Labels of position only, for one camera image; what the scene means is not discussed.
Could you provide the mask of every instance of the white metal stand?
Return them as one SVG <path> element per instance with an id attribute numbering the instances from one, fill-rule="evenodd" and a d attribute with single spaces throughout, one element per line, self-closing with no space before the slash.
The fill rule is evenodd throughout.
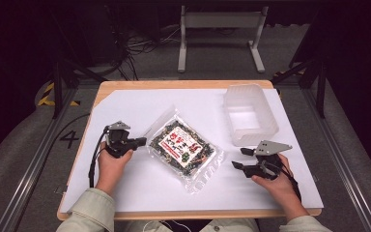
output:
<path id="1" fill-rule="evenodd" d="M 179 56 L 179 73 L 186 71 L 186 28 L 255 28 L 256 35 L 254 41 L 249 41 L 248 46 L 254 58 L 257 71 L 265 71 L 260 54 L 258 52 L 258 42 L 267 17 L 268 7 L 264 7 L 261 12 L 247 13 L 204 13 L 204 12 L 186 12 L 185 6 L 182 6 L 181 16 L 181 45 Z"/>

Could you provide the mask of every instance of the transparent zip bag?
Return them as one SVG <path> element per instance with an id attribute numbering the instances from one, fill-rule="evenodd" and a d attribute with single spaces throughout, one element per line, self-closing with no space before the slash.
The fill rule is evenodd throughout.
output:
<path id="1" fill-rule="evenodd" d="M 192 128 L 172 106 L 147 130 L 147 149 L 174 171 L 188 193 L 197 193 L 224 159 L 224 151 Z"/>

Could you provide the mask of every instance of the translucent plastic bin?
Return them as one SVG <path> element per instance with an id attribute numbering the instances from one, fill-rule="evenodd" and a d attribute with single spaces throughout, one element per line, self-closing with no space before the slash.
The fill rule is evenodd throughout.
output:
<path id="1" fill-rule="evenodd" d="M 279 131 L 263 89 L 256 84 L 231 85 L 224 97 L 232 142 L 256 146 Z"/>

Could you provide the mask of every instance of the sleeve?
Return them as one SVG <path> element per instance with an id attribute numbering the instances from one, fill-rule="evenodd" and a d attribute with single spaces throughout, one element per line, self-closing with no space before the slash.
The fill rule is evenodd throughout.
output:
<path id="1" fill-rule="evenodd" d="M 71 216 L 62 222 L 58 232 L 114 231 L 114 200 L 105 192 L 88 188 L 68 211 Z"/>
<path id="2" fill-rule="evenodd" d="M 331 232 L 312 216 L 302 216 L 290 220 L 286 225 L 279 226 L 280 232 L 312 231 Z"/>

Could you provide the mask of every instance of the handwritten number 4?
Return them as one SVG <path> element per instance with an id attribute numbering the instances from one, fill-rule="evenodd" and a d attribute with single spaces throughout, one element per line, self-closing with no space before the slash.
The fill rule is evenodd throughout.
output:
<path id="1" fill-rule="evenodd" d="M 71 130 L 69 133 L 65 134 L 63 137 L 60 138 L 61 141 L 69 141 L 68 149 L 71 148 L 71 144 L 75 140 L 79 140 L 78 137 L 74 137 L 76 135 L 76 131 Z"/>

